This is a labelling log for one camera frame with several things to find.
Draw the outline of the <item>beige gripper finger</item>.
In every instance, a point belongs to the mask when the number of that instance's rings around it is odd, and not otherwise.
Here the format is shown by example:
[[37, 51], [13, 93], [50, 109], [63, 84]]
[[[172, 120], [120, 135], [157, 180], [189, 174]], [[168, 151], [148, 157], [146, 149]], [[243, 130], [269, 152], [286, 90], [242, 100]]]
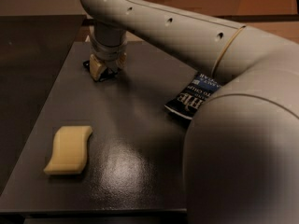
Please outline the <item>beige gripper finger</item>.
[[127, 60], [127, 54], [123, 53], [116, 61], [117, 67], [120, 70], [123, 70], [125, 65], [126, 65], [126, 60]]
[[107, 70], [105, 64], [99, 61], [94, 54], [90, 56], [90, 75], [94, 81], [98, 81], [100, 76]]

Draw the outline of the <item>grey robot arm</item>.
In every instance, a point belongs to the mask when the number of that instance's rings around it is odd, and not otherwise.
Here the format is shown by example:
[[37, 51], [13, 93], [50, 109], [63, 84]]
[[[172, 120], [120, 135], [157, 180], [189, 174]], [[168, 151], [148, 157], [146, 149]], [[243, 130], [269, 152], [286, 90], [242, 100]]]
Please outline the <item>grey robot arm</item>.
[[189, 222], [299, 224], [297, 44], [143, 0], [80, 2], [221, 84], [185, 136]]

